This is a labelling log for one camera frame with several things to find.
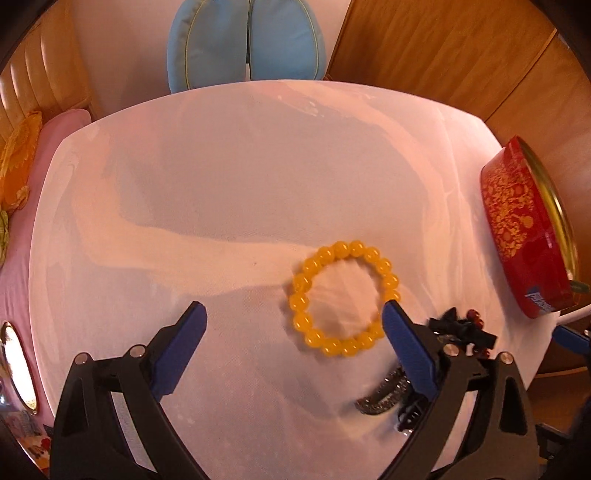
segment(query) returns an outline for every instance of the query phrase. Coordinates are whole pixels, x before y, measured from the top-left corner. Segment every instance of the yellow beaded bracelet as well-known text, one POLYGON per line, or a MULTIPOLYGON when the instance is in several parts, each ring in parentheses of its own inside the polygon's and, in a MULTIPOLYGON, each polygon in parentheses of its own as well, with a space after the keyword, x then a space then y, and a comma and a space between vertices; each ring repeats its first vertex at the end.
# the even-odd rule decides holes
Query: yellow beaded bracelet
POLYGON ((320 247, 315 255, 307 258, 302 263, 299 273, 294 275, 294 293, 289 297, 290 308, 295 312, 294 328, 304 334, 306 345, 311 348, 320 348, 326 356, 354 356, 359 350, 367 350, 373 347, 376 340, 384 337, 382 322, 378 319, 369 324, 369 327, 360 334, 344 340, 327 338, 318 328, 314 328, 312 316, 306 311, 310 301, 306 295, 312 288, 312 279, 323 267, 335 260, 347 257, 363 258, 373 265, 375 271, 382 278, 382 300, 400 301, 398 277, 390 269, 392 263, 387 258, 381 258, 379 250, 375 247, 366 247, 361 241, 354 240, 351 243, 339 241, 331 247, 320 247))

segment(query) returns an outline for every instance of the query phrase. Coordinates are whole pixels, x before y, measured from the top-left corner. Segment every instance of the blue cushion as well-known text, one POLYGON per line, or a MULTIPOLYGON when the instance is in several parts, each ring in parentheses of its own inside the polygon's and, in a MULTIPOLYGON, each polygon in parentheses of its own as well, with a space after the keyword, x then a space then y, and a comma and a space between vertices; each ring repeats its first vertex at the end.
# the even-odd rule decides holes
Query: blue cushion
POLYGON ((185 0, 168 36, 170 91, 242 82, 247 31, 248 1, 185 0))
POLYGON ((324 76, 324 39, 303 0, 251 0, 248 28, 252 80, 324 76))

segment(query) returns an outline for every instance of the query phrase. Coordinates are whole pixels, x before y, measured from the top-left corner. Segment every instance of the table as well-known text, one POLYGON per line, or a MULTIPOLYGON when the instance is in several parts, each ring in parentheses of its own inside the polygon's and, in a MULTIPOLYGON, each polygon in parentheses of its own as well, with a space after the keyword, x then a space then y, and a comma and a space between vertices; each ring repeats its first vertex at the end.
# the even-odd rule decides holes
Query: table
MULTIPOLYGON (((411 318, 476 308, 529 384, 557 316, 526 319, 503 276, 479 193, 499 148, 467 113, 333 82, 192 90, 83 128, 54 156, 31 248, 52 409, 75 354, 122 355, 198 300, 208 330, 162 405, 212 479, 377 478, 405 436, 391 413, 362 416, 353 401, 394 352, 387 340, 354 358, 307 349, 290 325, 291 276, 321 245, 376 245, 411 318)), ((355 262, 326 269, 310 299, 336 335, 360 330, 377 303, 355 262)))

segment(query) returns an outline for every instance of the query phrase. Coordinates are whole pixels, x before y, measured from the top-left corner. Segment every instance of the padded headboard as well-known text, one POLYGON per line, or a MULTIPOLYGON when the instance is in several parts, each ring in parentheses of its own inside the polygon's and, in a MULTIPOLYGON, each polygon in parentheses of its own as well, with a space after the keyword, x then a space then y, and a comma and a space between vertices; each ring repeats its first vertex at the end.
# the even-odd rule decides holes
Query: padded headboard
POLYGON ((100 113, 82 63, 71 0, 58 0, 19 43, 0 73, 0 151, 12 130, 33 110, 47 122, 71 108, 100 113))

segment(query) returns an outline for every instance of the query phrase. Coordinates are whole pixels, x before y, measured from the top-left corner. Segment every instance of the pink bedsheet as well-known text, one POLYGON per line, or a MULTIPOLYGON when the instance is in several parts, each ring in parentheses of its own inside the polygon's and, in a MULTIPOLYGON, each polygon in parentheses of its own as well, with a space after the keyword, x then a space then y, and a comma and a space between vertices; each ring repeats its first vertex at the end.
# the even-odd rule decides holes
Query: pink bedsheet
POLYGON ((29 253, 33 224, 43 182, 53 154, 62 140, 91 122, 86 110, 69 110, 53 118, 41 130, 29 185, 31 193, 23 210, 16 211, 9 223, 10 243, 6 263, 0 269, 0 322, 11 322, 21 337, 25 355, 33 371, 38 397, 38 419, 53 426, 54 417, 47 402, 35 361, 29 317, 29 253))

